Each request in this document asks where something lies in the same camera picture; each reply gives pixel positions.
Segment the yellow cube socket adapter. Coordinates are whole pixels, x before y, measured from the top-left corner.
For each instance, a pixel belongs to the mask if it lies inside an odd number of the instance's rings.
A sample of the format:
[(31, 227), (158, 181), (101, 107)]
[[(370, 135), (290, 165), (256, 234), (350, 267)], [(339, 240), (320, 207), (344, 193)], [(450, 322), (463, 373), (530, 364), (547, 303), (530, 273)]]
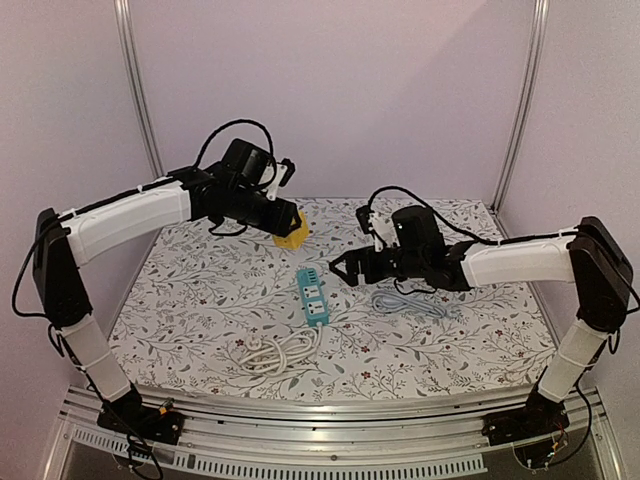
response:
[(303, 245), (305, 240), (310, 235), (310, 230), (305, 214), (302, 211), (299, 211), (298, 214), (301, 220), (301, 224), (296, 230), (294, 230), (286, 237), (279, 237), (276, 235), (272, 236), (273, 242), (277, 247), (296, 250)]

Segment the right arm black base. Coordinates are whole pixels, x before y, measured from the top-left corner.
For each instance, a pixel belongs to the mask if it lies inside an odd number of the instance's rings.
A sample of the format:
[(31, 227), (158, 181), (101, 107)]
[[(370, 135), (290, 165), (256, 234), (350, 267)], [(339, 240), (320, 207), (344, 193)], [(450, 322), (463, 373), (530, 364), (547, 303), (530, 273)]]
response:
[(563, 402), (553, 402), (534, 388), (522, 407), (489, 413), (481, 434), (491, 446), (511, 444), (526, 469), (546, 469), (568, 445), (569, 419)]

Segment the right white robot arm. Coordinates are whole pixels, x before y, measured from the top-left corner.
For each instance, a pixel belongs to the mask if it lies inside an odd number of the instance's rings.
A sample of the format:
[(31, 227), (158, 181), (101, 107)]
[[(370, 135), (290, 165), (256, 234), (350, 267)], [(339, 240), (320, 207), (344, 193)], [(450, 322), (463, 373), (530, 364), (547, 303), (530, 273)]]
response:
[(455, 244), (446, 243), (430, 207), (402, 208), (393, 213), (389, 227), (367, 206), (358, 209), (357, 218), (373, 245), (349, 250), (329, 264), (349, 286), (389, 278), (422, 279), (447, 292), (504, 283), (574, 284), (576, 319), (537, 382), (534, 393), (539, 398), (517, 415), (524, 435), (537, 436), (554, 422), (552, 402), (567, 396), (597, 361), (607, 338), (618, 333), (633, 312), (633, 268), (596, 217), (557, 233), (507, 240), (468, 236)]

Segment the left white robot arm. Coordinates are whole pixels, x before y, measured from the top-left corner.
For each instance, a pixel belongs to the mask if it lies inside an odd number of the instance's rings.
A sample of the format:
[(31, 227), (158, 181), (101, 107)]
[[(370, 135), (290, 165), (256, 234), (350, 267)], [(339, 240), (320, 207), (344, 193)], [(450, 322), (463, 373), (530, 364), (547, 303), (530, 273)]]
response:
[(278, 197), (295, 173), (289, 159), (235, 139), (223, 158), (205, 169), (187, 166), (109, 199), (37, 220), (33, 278), (44, 314), (79, 361), (111, 419), (128, 434), (148, 426), (148, 412), (131, 397), (134, 387), (93, 315), (80, 268), (97, 256), (164, 227), (207, 219), (214, 228), (231, 220), (278, 237), (299, 229), (295, 203)]

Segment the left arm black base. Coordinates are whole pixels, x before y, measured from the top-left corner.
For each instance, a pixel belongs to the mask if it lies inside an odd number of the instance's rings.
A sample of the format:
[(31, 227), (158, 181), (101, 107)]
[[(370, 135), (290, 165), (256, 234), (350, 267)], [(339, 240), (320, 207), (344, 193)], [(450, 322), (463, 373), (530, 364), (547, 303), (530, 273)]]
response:
[(146, 406), (142, 396), (132, 389), (115, 401), (104, 401), (97, 425), (144, 440), (177, 445), (185, 416), (174, 409), (174, 399), (167, 398), (159, 406)]

